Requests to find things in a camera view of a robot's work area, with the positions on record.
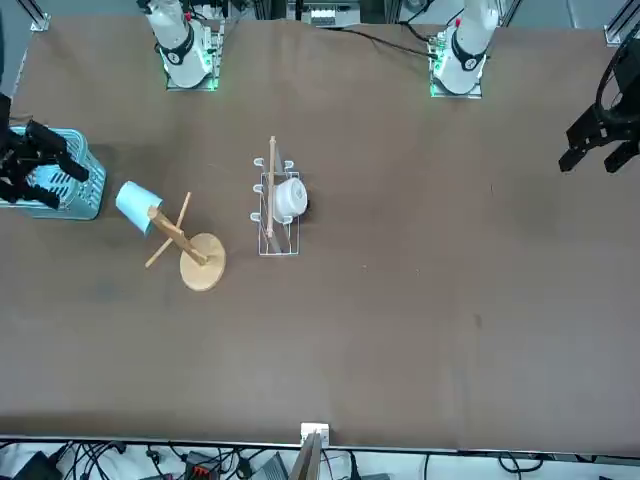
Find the wooden pole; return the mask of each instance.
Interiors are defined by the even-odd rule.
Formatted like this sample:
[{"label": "wooden pole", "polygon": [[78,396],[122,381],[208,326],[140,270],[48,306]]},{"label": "wooden pole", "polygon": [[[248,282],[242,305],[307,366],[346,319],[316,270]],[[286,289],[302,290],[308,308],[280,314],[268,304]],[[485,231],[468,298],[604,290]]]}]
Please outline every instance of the wooden pole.
[{"label": "wooden pole", "polygon": [[269,178],[268,178],[268,196],[267,196],[267,237],[273,236],[273,170],[276,163],[276,137],[269,140]]},{"label": "wooden pole", "polygon": [[200,266],[207,264],[207,256],[196,250],[187,237],[184,236],[184,232],[171,223],[157,207],[149,207],[147,214],[153,224],[162,230],[171,240],[176,242],[176,245],[189,255],[194,262]]},{"label": "wooden pole", "polygon": [[[187,205],[189,205],[189,200],[191,199],[191,192],[187,192],[187,196],[184,198],[184,203],[182,204],[182,209],[180,210],[180,215],[178,216],[178,221],[176,222],[176,227],[180,228],[182,225],[182,220],[184,219],[184,215],[187,213]],[[155,261],[162,255],[162,253],[169,248],[169,245],[173,240],[171,238],[167,238],[165,242],[160,246],[156,253],[154,253],[147,263],[144,264],[145,268],[149,268],[151,265],[155,263]]]}]

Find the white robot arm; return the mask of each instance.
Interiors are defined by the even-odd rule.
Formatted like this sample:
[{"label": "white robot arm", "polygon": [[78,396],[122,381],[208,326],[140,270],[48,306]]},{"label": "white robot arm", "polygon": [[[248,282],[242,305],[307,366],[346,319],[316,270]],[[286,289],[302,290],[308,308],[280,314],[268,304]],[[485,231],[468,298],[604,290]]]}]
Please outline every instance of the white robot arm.
[{"label": "white robot arm", "polygon": [[180,0],[138,0],[138,6],[151,24],[171,80],[181,88],[198,85],[213,69],[206,55],[210,29],[197,20],[187,21]]},{"label": "white robot arm", "polygon": [[459,25],[447,27],[442,66],[434,73],[449,92],[464,95],[478,83],[498,20],[495,0],[465,0]]}]

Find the light blue cup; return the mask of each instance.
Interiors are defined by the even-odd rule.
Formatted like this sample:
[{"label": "light blue cup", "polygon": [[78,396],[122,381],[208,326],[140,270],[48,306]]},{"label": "light blue cup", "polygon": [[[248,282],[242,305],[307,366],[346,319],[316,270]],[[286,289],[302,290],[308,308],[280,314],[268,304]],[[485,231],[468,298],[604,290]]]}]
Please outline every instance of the light blue cup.
[{"label": "light blue cup", "polygon": [[116,207],[146,235],[151,231],[150,207],[159,207],[162,199],[134,182],[125,183],[116,197]]}]

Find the round wooden base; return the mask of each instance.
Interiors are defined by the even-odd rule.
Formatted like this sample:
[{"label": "round wooden base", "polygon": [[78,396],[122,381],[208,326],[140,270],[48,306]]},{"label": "round wooden base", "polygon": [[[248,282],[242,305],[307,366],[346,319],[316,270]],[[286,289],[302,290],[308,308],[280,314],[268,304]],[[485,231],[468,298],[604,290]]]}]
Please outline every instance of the round wooden base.
[{"label": "round wooden base", "polygon": [[206,265],[200,266],[189,255],[180,255],[180,274],[187,287],[196,292],[205,292],[218,283],[227,261],[227,254],[218,237],[210,233],[199,233],[191,239],[193,246],[210,257]]}]

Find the blue plastic basket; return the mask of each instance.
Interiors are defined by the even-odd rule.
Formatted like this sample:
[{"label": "blue plastic basket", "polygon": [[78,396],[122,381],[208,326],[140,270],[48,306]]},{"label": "blue plastic basket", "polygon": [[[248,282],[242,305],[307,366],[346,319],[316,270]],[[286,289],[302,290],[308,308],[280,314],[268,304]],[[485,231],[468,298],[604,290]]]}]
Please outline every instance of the blue plastic basket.
[{"label": "blue plastic basket", "polygon": [[[25,128],[12,127],[11,130],[22,135]],[[49,208],[35,200],[18,200],[16,203],[0,200],[0,208],[15,208],[34,218],[91,220],[100,211],[107,173],[89,151],[84,135],[77,130],[66,128],[52,128],[51,130],[67,140],[69,155],[89,171],[89,179],[86,182],[78,182],[60,170],[57,165],[44,165],[31,172],[27,181],[32,185],[40,185],[57,193],[60,197],[58,210]]]}]

